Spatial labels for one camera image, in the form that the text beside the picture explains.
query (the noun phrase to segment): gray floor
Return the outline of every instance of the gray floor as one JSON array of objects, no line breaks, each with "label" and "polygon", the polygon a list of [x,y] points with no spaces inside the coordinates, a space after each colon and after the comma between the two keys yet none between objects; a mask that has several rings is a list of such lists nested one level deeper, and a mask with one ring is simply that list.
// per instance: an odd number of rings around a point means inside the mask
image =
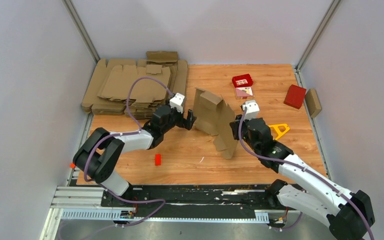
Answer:
[{"label": "gray floor", "polygon": [[[292,224],[298,217],[288,215]],[[62,223],[63,240],[80,240],[98,229],[112,225],[102,220],[66,220]],[[88,238],[90,240],[335,240],[329,229],[311,217],[305,216],[296,228],[276,232],[265,224],[256,223],[189,223],[144,222],[122,229],[110,228]]]}]

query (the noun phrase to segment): cable tie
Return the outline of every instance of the cable tie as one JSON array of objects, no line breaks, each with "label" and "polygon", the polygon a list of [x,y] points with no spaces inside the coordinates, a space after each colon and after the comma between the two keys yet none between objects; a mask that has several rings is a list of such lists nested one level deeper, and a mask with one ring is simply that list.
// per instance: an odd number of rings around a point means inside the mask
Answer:
[{"label": "cable tie", "polygon": [[309,168],[309,166],[305,165],[304,168],[301,171],[305,172],[305,171],[307,171],[308,168]]},{"label": "cable tie", "polygon": [[341,189],[339,190],[339,192],[336,193],[336,195],[337,195],[338,197],[340,197],[344,192],[345,192],[345,189],[344,189],[344,188],[341,188]]}]

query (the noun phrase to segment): red box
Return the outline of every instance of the red box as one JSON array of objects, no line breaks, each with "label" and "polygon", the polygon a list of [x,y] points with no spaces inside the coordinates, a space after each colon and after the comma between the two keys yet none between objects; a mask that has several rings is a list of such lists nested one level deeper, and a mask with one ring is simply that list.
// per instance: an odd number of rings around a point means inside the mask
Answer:
[{"label": "red box", "polygon": [[244,75],[232,77],[232,83],[235,88],[241,88],[241,87],[251,87],[254,81],[251,78],[251,75],[244,74]]},{"label": "red box", "polygon": [[284,104],[296,109],[300,109],[306,97],[307,89],[297,85],[291,85],[287,90]]}]

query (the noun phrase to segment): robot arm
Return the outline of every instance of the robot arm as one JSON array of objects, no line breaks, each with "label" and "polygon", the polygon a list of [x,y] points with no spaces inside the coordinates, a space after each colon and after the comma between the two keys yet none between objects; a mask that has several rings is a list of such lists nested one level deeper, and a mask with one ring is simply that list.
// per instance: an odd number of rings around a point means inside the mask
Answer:
[{"label": "robot arm", "polygon": [[[258,159],[265,167],[292,179],[306,190],[306,192],[300,191],[292,185],[288,185],[285,181],[278,179],[266,190],[269,196],[267,199],[269,203],[274,207],[280,204],[285,207],[294,208],[317,219],[329,227],[330,232],[338,240],[360,240],[367,232],[363,220],[352,206],[341,197],[341,194],[351,199],[357,205],[369,225],[372,226],[375,218],[369,196],[361,190],[353,193],[349,189],[330,181],[308,166],[291,149],[273,140],[270,128],[262,118],[257,118],[260,109],[255,100],[246,101],[242,105],[242,110],[245,110],[245,107],[247,111],[243,117],[241,136],[249,147],[257,155],[281,159],[301,166],[301,168],[298,168],[284,162]],[[236,140],[239,139],[241,118],[242,115],[237,115],[235,121],[230,123],[233,137]],[[316,173],[319,177],[337,188],[339,193],[333,191],[319,178],[311,175],[309,171]]]},{"label": "robot arm", "polygon": [[166,105],[157,108],[151,120],[146,122],[138,133],[122,134],[106,131],[102,127],[97,128],[74,155],[73,163],[84,171],[94,146],[101,139],[114,135],[98,146],[103,153],[93,153],[86,174],[97,184],[119,196],[123,195],[131,184],[115,171],[119,156],[135,150],[155,148],[163,141],[164,134],[175,126],[190,130],[196,117],[192,110],[188,110],[187,118],[184,118],[184,103],[185,96],[177,93]]}]

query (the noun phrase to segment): small red box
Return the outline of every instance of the small red box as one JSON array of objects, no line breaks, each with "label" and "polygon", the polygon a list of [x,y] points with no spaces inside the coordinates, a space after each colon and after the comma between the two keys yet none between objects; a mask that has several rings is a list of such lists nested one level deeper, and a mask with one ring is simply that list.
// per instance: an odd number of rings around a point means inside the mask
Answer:
[{"label": "small red box", "polygon": [[235,88],[251,87],[254,83],[251,75],[244,74],[232,77],[232,83]]},{"label": "small red box", "polygon": [[300,109],[306,97],[307,89],[300,86],[291,85],[287,90],[284,104],[296,109]]},{"label": "small red box", "polygon": [[157,153],[155,154],[155,166],[161,165],[161,154]]}]

